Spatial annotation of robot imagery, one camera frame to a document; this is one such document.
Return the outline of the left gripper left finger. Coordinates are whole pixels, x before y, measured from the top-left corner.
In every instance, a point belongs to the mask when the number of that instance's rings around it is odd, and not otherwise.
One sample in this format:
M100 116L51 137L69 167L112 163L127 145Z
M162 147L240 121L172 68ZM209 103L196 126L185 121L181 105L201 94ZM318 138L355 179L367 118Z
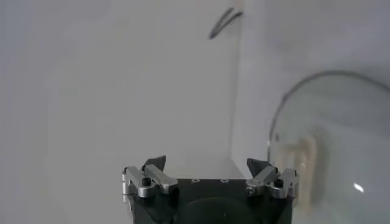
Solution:
M166 156L148 159L138 169L127 166L122 171L122 194L133 195L140 198L151 198L157 191L169 195L178 188L178 179L169 177L164 173Z

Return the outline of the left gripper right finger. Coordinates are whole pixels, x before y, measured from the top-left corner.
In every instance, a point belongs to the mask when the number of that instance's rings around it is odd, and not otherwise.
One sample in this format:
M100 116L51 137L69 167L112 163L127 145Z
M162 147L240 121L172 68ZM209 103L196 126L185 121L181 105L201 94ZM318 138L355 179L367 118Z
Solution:
M272 198L296 198L299 194L299 176L295 169L279 169L269 161L247 159L252 178L246 180L248 196L263 195L268 191Z

